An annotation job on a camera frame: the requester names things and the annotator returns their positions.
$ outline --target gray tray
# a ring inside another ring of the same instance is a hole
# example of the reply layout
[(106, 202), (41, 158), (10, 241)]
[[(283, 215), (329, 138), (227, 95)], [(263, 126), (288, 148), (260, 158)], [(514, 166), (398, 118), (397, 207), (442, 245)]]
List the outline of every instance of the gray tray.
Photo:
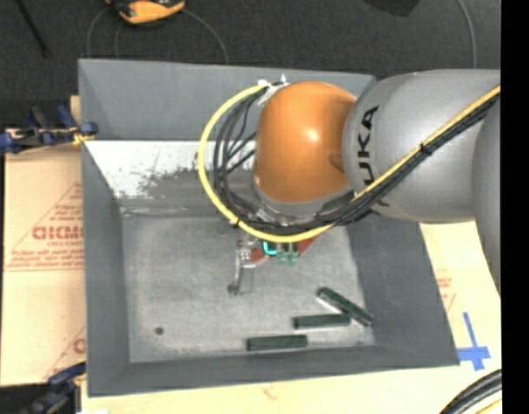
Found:
[[(373, 81), (335, 72), (80, 61), (82, 119), (101, 128), (83, 151), (91, 395), (458, 363), (415, 223), (371, 215), (332, 229), (294, 266), (259, 265), (251, 293), (228, 294), (241, 234), (209, 205), (192, 171), (192, 149), (220, 103), (282, 73), (355, 95)], [(248, 337), (299, 333), (292, 317), (332, 313), (316, 299), (321, 286), (365, 307), (373, 324), (303, 331), (304, 350), (246, 351)]]

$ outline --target black wire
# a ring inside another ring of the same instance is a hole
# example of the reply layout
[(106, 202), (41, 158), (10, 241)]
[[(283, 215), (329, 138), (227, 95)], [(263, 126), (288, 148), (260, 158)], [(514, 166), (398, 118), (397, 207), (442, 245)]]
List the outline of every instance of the black wire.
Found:
[(224, 64), (228, 65), (230, 63), (230, 56), (228, 55), (228, 50), (226, 49), (226, 46), (224, 45), (224, 42), (220, 38), (220, 35), (212, 28), (210, 24), (208, 24), (205, 20), (203, 20), (198, 15), (194, 14), (190, 10), (184, 8), (181, 10), (182, 13), (188, 14), (193, 20), (196, 20), (197, 22), (201, 23), (205, 28), (207, 28), (212, 35), (214, 35), (214, 38), (218, 41), (218, 45), (220, 46), (220, 49), (222, 49), (222, 53), (224, 54)]
[(473, 405), (501, 391), (502, 370), (497, 369), (469, 385), (455, 396), (440, 414), (463, 414)]
[(98, 24), (99, 19), (109, 9), (110, 9), (110, 6), (105, 6), (91, 20), (90, 27), (88, 28), (88, 33), (87, 33), (87, 36), (85, 38), (85, 56), (88, 57), (88, 58), (91, 57), (91, 35), (93, 33), (93, 29), (95, 28), (95, 25)]
[(473, 64), (473, 68), (475, 69), (477, 67), (477, 47), (475, 43), (475, 30), (473, 29), (473, 23), (471, 22), (471, 17), (469, 16), (469, 12), (466, 9), (465, 4), (463, 4), (463, 1), (456, 0), (456, 2), (463, 12), (463, 16), (465, 17), (465, 22), (468, 26), (469, 39), (471, 40), (471, 61)]

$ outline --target blue tape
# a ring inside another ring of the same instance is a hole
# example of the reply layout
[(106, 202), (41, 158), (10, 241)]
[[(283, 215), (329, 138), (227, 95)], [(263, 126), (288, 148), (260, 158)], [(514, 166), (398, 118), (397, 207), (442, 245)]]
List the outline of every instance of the blue tape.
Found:
[(479, 371), (485, 369), (484, 361), (485, 359), (490, 359), (492, 356), (488, 352), (488, 348), (485, 346), (479, 346), (477, 339), (475, 338), (475, 333), (473, 332), (473, 326), (471, 325), (471, 319), (467, 312), (463, 313), (463, 320), (468, 329), (469, 338), (471, 339), (471, 347), (467, 348), (458, 348), (457, 356), (460, 361), (471, 361), (473, 364), (473, 369)]

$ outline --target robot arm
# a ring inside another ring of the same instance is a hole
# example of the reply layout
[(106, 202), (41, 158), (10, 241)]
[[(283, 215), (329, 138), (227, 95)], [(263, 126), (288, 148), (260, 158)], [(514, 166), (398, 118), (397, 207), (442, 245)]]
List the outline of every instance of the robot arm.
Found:
[(358, 99), (340, 88), (298, 82), (261, 112), (252, 168), (253, 201), (229, 188), (238, 149), (233, 130), (268, 91), (256, 86), (211, 119), (217, 138), (212, 202), (266, 242), (297, 243), (369, 212), (423, 223), (476, 219), (498, 290), (500, 279), (500, 72), (447, 70), (386, 78)]

